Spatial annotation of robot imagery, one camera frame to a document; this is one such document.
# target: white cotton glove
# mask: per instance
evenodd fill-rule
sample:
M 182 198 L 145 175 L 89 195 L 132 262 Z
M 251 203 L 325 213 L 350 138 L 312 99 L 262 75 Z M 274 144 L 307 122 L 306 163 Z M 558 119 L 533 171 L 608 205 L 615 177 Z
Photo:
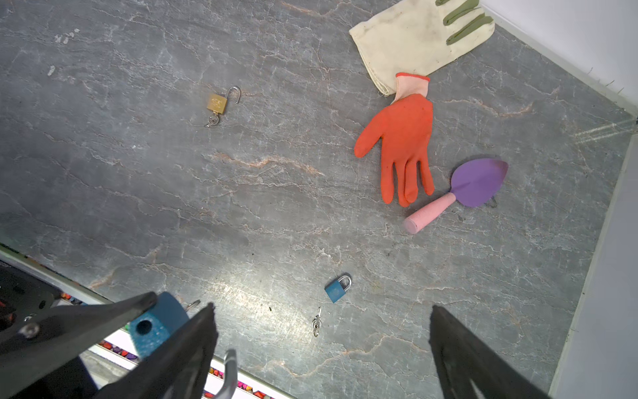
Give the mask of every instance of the white cotton glove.
M 426 76 L 494 33 L 479 0 L 403 0 L 350 30 L 373 82 L 388 96 L 399 72 Z

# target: padlock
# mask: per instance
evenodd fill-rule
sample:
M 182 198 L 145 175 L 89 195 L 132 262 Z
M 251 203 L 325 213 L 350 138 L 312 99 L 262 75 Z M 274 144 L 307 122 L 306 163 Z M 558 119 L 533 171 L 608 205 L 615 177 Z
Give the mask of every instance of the padlock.
M 345 287 L 341 285 L 342 281 L 348 280 Z M 352 279 L 349 276 L 341 276 L 337 280 L 334 280 L 332 283 L 328 284 L 325 288 L 326 293 L 330 297 L 332 303 L 335 303 L 342 296 L 346 294 L 346 291 L 350 289 L 352 285 Z
M 131 339 L 143 359 L 151 355 L 188 321 L 182 304 L 168 292 L 158 295 L 155 305 L 131 321 Z
M 208 100 L 208 105 L 206 108 L 215 112 L 216 114 L 223 114 L 226 109 L 226 103 L 228 103 L 228 98 L 224 98 L 219 94 L 213 94 L 211 99 Z
M 215 112 L 216 114 L 223 114 L 224 111 L 226 110 L 226 104 L 228 103 L 228 95 L 230 94 L 230 91 L 233 89 L 237 90 L 237 94 L 238 94 L 237 103 L 239 104 L 239 99 L 241 98 L 241 90 L 239 90 L 239 87 L 233 86 L 230 89 L 228 89 L 225 97 L 222 97 L 219 94 L 211 95 L 211 98 L 208 100 L 208 105 L 206 106 L 206 108 Z

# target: white wall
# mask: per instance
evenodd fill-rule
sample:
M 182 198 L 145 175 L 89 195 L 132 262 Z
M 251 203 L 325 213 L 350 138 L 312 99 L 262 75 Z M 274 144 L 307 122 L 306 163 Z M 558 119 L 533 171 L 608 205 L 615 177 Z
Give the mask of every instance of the white wall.
M 634 135 L 549 390 L 555 399 L 638 395 L 637 199 Z
M 638 0 L 481 0 L 481 4 L 497 24 L 525 42 L 521 34 L 531 38 L 528 44 L 541 54 L 638 114 Z M 545 54 L 534 41 L 553 54 Z

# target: screw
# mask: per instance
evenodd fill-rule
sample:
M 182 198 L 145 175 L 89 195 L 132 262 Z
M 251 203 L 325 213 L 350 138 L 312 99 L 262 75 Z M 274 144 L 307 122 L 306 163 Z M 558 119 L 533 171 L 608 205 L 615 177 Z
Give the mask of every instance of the screw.
M 24 338 L 27 338 L 28 340 L 32 340 L 33 338 L 37 337 L 39 333 L 40 333 L 40 325 L 38 323 L 26 324 L 24 327 L 18 330 L 18 334 L 22 335 Z

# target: padlock shackle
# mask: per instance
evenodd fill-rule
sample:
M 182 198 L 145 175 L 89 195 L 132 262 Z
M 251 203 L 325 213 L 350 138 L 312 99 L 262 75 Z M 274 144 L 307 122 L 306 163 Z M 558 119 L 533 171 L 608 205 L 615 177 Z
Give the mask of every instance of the padlock shackle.
M 339 277 L 339 280 L 338 280 L 339 284 L 341 284 L 342 280 L 348 280 L 348 284 L 343 289 L 344 291 L 347 291 L 348 289 L 350 289 L 350 286 L 352 285 L 352 279 L 349 276 L 341 276 Z
M 235 104 L 239 104 L 239 99 L 241 98 L 241 90 L 240 90 L 240 89 L 239 89 L 239 87 L 237 87 L 237 86 L 233 86 L 233 87 L 231 87 L 230 89 L 228 89 L 228 91 L 226 92 L 226 98 L 228 98 L 228 96 L 230 95 L 230 91 L 231 91 L 232 89 L 237 90 L 237 94 L 238 94 L 238 95 L 237 95 L 237 102 L 236 102 Z

